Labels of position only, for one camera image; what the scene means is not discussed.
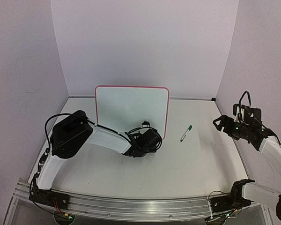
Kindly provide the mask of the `green whiteboard marker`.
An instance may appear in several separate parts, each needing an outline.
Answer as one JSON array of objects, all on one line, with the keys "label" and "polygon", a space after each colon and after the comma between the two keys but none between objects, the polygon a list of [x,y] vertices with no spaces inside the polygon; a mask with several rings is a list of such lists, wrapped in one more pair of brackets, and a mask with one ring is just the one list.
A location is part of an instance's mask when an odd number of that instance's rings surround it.
[{"label": "green whiteboard marker", "polygon": [[185,131],[185,133],[182,135],[182,137],[180,138],[180,142],[182,142],[182,141],[186,138],[186,136],[187,136],[188,133],[191,131],[191,129],[192,129],[192,125],[190,125],[190,126],[188,127],[188,129]]}]

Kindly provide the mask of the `pink-framed whiteboard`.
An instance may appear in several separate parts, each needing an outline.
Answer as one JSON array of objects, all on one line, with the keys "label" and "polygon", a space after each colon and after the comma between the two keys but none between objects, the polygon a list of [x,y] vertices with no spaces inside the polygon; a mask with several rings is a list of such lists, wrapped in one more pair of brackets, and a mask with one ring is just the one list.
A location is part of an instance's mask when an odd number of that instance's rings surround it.
[{"label": "pink-framed whiteboard", "polygon": [[97,123],[129,131],[148,121],[166,136],[170,92],[165,87],[106,86],[95,88]]}]

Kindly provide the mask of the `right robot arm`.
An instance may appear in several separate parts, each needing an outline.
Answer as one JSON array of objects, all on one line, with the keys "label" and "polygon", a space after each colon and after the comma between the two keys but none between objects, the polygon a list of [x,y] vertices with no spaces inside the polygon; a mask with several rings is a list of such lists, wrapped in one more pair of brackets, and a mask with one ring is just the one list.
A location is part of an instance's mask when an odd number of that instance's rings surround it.
[{"label": "right robot arm", "polygon": [[[269,167],[281,184],[281,142],[276,134],[263,125],[261,116],[251,113],[238,115],[235,119],[222,115],[213,121],[218,131],[226,133],[235,140],[244,139],[257,151],[262,159],[262,167]],[[272,181],[257,182],[252,179],[235,181],[230,193],[210,199],[214,212],[239,210],[251,202],[259,203],[271,209],[281,221],[281,187]]]}]

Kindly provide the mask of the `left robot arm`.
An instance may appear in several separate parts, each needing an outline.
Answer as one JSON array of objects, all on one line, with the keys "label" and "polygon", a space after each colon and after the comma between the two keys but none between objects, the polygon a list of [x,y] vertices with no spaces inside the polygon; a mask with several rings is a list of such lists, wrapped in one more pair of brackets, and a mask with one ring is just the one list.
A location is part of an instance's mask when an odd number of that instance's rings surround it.
[{"label": "left robot arm", "polygon": [[44,204],[53,200],[53,181],[64,162],[73,158],[85,144],[115,151],[121,155],[141,158],[156,153],[163,142],[158,131],[145,121],[128,132],[118,132],[91,121],[86,113],[62,113],[63,120],[45,132],[48,146],[39,159],[33,181],[36,197]]}]

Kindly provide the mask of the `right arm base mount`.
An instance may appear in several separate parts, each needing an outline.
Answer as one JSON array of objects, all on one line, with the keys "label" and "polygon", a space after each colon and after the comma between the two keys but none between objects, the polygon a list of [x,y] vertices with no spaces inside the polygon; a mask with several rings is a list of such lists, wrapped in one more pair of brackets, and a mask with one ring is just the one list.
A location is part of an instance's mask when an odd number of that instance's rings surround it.
[{"label": "right arm base mount", "polygon": [[218,196],[210,199],[213,212],[224,212],[230,210],[239,210],[251,205],[251,200],[244,199],[242,196]]}]

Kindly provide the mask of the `aluminium front rail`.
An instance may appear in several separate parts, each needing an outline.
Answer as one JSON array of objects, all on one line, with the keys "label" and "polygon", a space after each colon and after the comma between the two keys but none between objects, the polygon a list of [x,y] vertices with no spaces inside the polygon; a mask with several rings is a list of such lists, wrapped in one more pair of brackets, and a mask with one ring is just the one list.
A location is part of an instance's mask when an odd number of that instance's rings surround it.
[{"label": "aluminium front rail", "polygon": [[270,210],[258,203],[241,210],[215,212],[211,197],[174,199],[123,199],[73,194],[54,190],[57,204],[41,205],[30,200],[35,193],[29,183],[18,182],[4,224],[91,224],[96,219],[110,224],[272,225]]}]

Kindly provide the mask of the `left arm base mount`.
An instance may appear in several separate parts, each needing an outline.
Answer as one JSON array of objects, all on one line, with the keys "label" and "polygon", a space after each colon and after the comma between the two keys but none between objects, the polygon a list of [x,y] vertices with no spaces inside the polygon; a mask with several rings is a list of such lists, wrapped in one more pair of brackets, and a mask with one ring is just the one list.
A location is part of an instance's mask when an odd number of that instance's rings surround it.
[{"label": "left arm base mount", "polygon": [[30,191],[29,199],[36,204],[66,210],[69,204],[70,195],[52,190],[36,189]]}]

